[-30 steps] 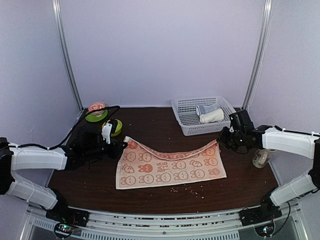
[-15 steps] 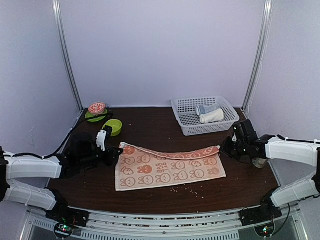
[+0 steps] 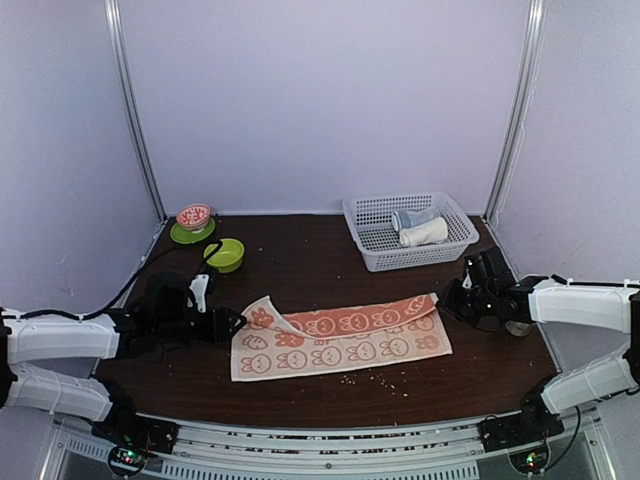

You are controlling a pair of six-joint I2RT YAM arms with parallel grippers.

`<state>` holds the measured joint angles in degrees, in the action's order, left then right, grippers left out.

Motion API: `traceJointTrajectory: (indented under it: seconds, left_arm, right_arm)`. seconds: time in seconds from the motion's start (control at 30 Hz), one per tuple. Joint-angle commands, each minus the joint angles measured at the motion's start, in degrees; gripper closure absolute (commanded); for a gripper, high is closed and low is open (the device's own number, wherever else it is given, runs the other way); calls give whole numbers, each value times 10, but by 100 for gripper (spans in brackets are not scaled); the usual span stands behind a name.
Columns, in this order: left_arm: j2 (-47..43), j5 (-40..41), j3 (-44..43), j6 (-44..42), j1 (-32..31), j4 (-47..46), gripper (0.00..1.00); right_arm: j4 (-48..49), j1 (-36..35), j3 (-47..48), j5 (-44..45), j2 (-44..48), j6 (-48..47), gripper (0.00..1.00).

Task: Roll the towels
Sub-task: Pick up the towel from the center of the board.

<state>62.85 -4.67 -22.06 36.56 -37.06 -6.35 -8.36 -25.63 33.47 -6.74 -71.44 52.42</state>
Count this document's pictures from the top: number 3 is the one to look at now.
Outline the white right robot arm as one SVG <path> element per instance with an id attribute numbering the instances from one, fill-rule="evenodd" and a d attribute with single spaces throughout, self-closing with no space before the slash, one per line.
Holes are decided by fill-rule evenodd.
<path id="1" fill-rule="evenodd" d="M 441 307 L 478 328 L 494 320 L 514 335 L 540 327 L 560 373 L 521 400 L 512 430 L 535 440 L 564 411 L 639 389 L 639 283 L 580 282 L 559 276 L 507 275 L 452 280 Z"/>

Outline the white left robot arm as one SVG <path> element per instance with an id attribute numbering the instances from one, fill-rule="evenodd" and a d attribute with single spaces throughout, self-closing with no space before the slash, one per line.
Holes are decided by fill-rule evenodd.
<path id="1" fill-rule="evenodd" d="M 114 443 L 149 433 L 129 394 L 115 381 L 65 372 L 72 362 L 130 360 L 192 342 L 229 342 L 245 325 L 229 309 L 187 305 L 108 309 L 93 315 L 62 311 L 1 314 L 1 424 L 10 433 L 26 421 L 41 429 L 47 414 L 87 421 Z"/>

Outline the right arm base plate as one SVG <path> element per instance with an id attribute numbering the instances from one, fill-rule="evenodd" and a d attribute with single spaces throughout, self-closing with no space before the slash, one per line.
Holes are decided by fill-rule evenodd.
<path id="1" fill-rule="evenodd" d="M 527 424 L 522 414 L 487 417 L 477 427 L 486 453 L 544 442 L 565 431 L 558 417 L 552 417 L 542 424 Z"/>

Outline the orange patterned towel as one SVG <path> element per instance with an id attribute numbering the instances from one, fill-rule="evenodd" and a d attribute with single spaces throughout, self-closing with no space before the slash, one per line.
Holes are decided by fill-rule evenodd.
<path id="1" fill-rule="evenodd" d="M 230 379 L 252 383 L 325 375 L 450 355 L 427 293 L 389 303 L 280 313 L 264 296 L 244 311 L 234 335 Z"/>

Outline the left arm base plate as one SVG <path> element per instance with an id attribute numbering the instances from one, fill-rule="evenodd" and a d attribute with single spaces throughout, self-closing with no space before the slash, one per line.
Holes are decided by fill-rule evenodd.
<path id="1" fill-rule="evenodd" d="M 135 416 L 132 423 L 91 422 L 91 434 L 136 453 L 171 454 L 176 443 L 177 423 Z"/>

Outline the white towel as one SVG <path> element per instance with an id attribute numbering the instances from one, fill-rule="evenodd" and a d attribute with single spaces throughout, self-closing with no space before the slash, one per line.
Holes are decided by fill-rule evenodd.
<path id="1" fill-rule="evenodd" d="M 448 225 L 442 217 L 399 232 L 399 243 L 402 247 L 416 247 L 429 243 L 441 243 L 448 238 Z"/>

